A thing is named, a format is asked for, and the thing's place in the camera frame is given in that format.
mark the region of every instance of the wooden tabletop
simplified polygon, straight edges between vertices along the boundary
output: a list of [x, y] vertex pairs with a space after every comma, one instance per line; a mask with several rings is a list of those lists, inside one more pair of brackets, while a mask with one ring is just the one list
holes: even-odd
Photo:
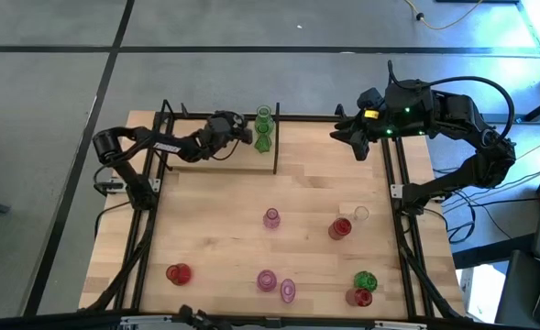
[[[134, 111], [127, 125], [150, 127], [152, 120], [153, 112]], [[192, 125], [182, 122], [189, 123], [180, 120], [176, 127]], [[329, 137], [332, 130], [329, 123], [281, 122], [276, 175], [247, 167], [167, 172], [140, 310], [175, 314], [188, 304], [208, 314], [406, 319], [381, 144], [370, 144], [368, 159], [355, 161], [350, 146]], [[424, 137], [406, 138], [404, 149], [412, 182], [433, 179]], [[398, 182], [393, 144], [391, 154]], [[138, 171], [144, 155], [133, 159]], [[109, 196], [105, 207], [126, 199], [124, 194]], [[344, 239], [331, 239], [327, 228], [336, 217], [361, 205], [369, 209], [368, 220], [354, 224]], [[273, 230], [262, 224], [270, 207], [281, 216], [280, 226]], [[437, 204], [427, 207], [440, 212]], [[81, 307], [98, 298], [119, 271], [132, 213], [125, 206], [103, 216]], [[445, 224], [434, 214], [418, 219], [427, 272], [463, 314]], [[165, 275], [171, 264], [180, 262], [193, 270], [185, 286], [173, 285]], [[294, 302], [281, 300], [279, 286], [272, 292], [257, 288], [256, 277], [265, 269], [275, 272], [278, 283], [294, 281]], [[345, 301], [345, 292], [360, 270], [372, 272], [379, 282], [373, 304], [366, 308]], [[132, 274], [125, 306], [130, 304], [134, 278]], [[417, 312], [424, 314], [414, 275], [412, 283]]]

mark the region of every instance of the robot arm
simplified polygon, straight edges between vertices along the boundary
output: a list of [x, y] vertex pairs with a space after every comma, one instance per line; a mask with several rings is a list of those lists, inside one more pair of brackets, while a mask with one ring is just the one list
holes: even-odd
[[[464, 139], [474, 147], [475, 155], [465, 160], [458, 170], [425, 184], [410, 183], [402, 187], [398, 195], [402, 198], [402, 208], [410, 214], [420, 215], [433, 197], [446, 196], [470, 185], [493, 188], [500, 184], [516, 160], [514, 144], [504, 138], [504, 133], [499, 134], [495, 127], [483, 121], [473, 100], [466, 95], [431, 89], [433, 84], [453, 80], [398, 82], [390, 63], [389, 68], [394, 83], [388, 85], [385, 96], [382, 98], [375, 88], [362, 93], [357, 101], [359, 112], [352, 118], [346, 117], [339, 105], [336, 113], [343, 119], [335, 125], [336, 131], [331, 133], [331, 137], [348, 143], [357, 160], [365, 160], [368, 156], [370, 142], [385, 137], [427, 135], [435, 138], [440, 133], [454, 140]], [[486, 83], [479, 77], [458, 78]], [[512, 113], [510, 96], [497, 86], [506, 97]]]
[[[153, 132], [145, 127], [113, 127], [98, 132], [93, 137], [94, 149], [103, 166], [113, 168], [127, 184], [126, 190], [131, 205], [136, 210], [149, 210], [155, 205], [155, 194], [149, 180], [137, 174], [129, 160], [142, 149], [156, 149], [178, 155], [187, 162], [208, 160], [233, 140], [251, 144], [252, 133], [243, 115], [229, 111], [216, 111], [206, 119], [204, 128], [187, 137]], [[136, 143], [123, 151], [119, 138], [128, 138]]]

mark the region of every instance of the gray floor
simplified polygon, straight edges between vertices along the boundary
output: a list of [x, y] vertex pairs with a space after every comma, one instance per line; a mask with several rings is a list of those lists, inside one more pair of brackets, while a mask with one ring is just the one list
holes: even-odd
[[[417, 2], [428, 20], [442, 25], [470, 5]], [[0, 1], [0, 45], [110, 45], [124, 0]], [[124, 45], [311, 45], [392, 47], [522, 47], [533, 40], [513, 5], [481, 5], [443, 32], [415, 24], [402, 0], [381, 1], [137, 1]], [[479, 75], [502, 84], [517, 113], [540, 105], [540, 58], [499, 54], [119, 54], [96, 130], [123, 125], [129, 110], [155, 110], [168, 98], [190, 111], [229, 108], [252, 112], [281, 102], [284, 113], [331, 114], [337, 103], [355, 111], [358, 94], [387, 82], [386, 60], [400, 78], [433, 80]], [[20, 313], [39, 250], [48, 234], [74, 151], [91, 109], [106, 54], [0, 54], [0, 317]], [[460, 82], [442, 90], [470, 94], [485, 114], [505, 114], [491, 88]], [[540, 126], [516, 126], [523, 153], [540, 143]], [[457, 166], [471, 152], [464, 142], [429, 141], [437, 168]], [[91, 148], [83, 167], [58, 256], [40, 312], [76, 309], [93, 245], [96, 214], [104, 198], [92, 189], [98, 163]], [[507, 180], [540, 170], [540, 150], [516, 164]], [[526, 195], [536, 182], [496, 198]], [[490, 209], [515, 237], [533, 230], [536, 209]], [[468, 221], [466, 209], [447, 215]], [[474, 236], [455, 250], [504, 239], [483, 211]]]

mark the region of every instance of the yellow label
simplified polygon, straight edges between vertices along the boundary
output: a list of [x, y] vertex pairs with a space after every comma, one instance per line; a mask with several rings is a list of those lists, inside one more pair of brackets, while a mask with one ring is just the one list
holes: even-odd
[[378, 117], [380, 116], [380, 112], [376, 110], [366, 110], [363, 116], [366, 118], [378, 119]]

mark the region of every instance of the green vase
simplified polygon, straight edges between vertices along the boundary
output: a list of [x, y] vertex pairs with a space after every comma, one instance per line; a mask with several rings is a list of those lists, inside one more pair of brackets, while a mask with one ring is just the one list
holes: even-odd
[[355, 285], [356, 288], [367, 289], [370, 292], [374, 292], [378, 288], [378, 280], [372, 273], [363, 270], [355, 274], [353, 285]]
[[268, 152], [271, 149], [270, 134], [273, 131], [275, 123], [271, 117], [271, 108], [262, 105], [258, 108], [258, 115], [255, 117], [255, 131], [258, 134], [258, 140], [255, 142], [255, 149], [259, 153]]

